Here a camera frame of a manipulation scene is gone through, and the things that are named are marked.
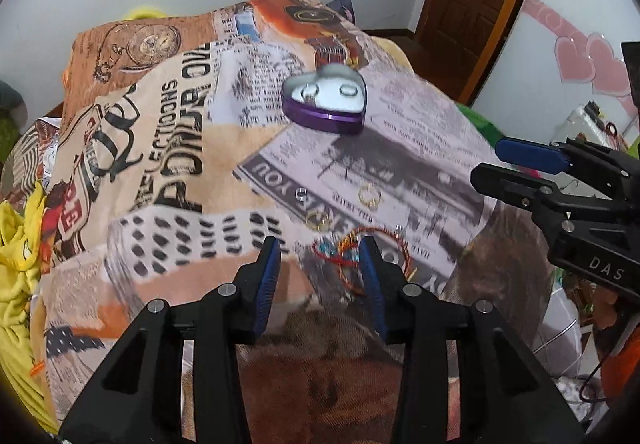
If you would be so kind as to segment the white sliding wardrobe door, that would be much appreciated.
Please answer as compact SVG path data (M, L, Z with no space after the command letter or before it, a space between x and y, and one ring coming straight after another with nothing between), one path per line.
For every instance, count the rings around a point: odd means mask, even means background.
M639 135L622 45L639 37L639 0L524 0L472 108L502 133L547 143L596 103L628 143Z

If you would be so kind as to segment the newspaper print blanket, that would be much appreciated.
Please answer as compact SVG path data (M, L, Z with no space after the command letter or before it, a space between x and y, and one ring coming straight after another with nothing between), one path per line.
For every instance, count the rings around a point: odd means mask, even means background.
M287 78L347 65L367 86L357 135L282 112ZM527 213L480 196L492 147L449 97L318 0L253 0L80 34L42 231L44 369L64 419L146 301L203 297L280 240L266 334L239 352L257 443L382 442L401 350L384 349L314 238L373 227L437 297L481 297L528 344L551 296Z

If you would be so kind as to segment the purple heart-shaped tin box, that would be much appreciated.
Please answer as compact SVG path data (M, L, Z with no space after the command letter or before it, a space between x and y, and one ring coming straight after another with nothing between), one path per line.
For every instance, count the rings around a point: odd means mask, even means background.
M357 135L364 127L367 86L362 75L342 64L287 78L281 90L288 120L315 131Z

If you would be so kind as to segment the yellow cloth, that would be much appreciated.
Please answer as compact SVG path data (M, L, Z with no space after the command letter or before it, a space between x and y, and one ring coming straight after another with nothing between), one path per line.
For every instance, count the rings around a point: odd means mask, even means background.
M1 370L40 427L54 433L55 416L35 376L43 370L30 340L30 302L40 283L41 223L46 193L37 185L23 213L1 203Z

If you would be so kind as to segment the dark blue bag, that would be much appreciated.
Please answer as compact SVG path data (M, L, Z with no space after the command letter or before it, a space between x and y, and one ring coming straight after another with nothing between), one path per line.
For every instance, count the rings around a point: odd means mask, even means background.
M352 24L356 22L352 0L332 0L326 4L334 13L341 15Z

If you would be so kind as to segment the yellow round cushion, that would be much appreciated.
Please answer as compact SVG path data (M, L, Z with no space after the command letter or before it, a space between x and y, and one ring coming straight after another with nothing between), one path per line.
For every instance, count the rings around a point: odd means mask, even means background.
M132 20L161 19L167 17L168 14L158 8L152 8L152 6L138 6L137 8L133 8L129 11L122 20L131 22Z

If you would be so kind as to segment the dark green pillow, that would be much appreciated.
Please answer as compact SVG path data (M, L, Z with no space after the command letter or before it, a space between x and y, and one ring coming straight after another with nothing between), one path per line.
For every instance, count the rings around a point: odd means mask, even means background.
M26 105L21 93L3 80L0 81L0 109L3 115L21 117L26 114Z

